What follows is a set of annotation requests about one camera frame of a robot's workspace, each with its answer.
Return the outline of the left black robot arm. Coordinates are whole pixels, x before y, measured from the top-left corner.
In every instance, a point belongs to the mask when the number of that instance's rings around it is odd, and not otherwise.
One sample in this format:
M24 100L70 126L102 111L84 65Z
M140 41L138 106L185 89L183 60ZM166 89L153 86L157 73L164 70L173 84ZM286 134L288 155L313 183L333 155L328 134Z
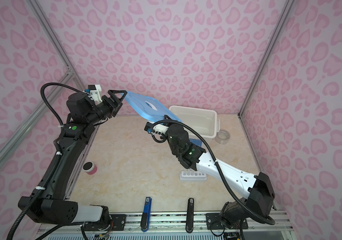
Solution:
M69 226L94 222L103 229L110 225L108 208L83 206L67 201L66 189L79 156L88 145L98 122L115 117L123 105L127 91L109 90L96 104L88 92L76 92L66 104L68 122L54 141L55 155L38 186L29 197L22 197L18 207L19 221L28 216L35 223Z

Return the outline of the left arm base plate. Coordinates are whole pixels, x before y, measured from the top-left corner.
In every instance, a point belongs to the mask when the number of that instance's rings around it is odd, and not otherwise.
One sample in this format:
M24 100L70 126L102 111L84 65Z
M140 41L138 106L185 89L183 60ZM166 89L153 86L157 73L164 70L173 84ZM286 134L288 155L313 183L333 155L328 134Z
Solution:
M112 214L106 219L101 219L97 222L86 222L83 225L85 231L123 231L126 224L127 215L125 214Z

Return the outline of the blue plastic bin lid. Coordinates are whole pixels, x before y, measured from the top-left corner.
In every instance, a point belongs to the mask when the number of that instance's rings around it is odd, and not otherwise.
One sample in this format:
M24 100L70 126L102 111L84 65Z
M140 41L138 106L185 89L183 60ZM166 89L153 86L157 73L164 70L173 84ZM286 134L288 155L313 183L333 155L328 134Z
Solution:
M128 92L125 100L142 118L149 122L164 120L165 116L182 122L166 106L154 98Z

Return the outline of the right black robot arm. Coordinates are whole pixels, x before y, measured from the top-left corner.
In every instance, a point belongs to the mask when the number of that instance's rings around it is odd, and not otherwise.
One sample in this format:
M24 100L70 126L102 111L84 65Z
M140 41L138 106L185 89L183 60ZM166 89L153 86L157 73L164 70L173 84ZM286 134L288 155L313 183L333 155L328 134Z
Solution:
M275 192L270 178L239 170L218 160L209 144L203 140L205 148L190 142L186 124L171 121L165 133L171 152L183 167L210 175L221 180L234 199L226 202L219 213L220 222L226 228L232 228L242 219L251 218L261 224L274 225L270 216Z

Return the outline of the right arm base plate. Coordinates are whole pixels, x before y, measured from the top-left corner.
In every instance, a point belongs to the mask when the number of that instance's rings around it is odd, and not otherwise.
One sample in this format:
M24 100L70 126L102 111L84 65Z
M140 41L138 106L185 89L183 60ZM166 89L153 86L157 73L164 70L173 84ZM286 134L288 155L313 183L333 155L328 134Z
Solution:
M208 230L240 230L240 221L231 224L229 221L220 217L219 212L205 214L206 226Z

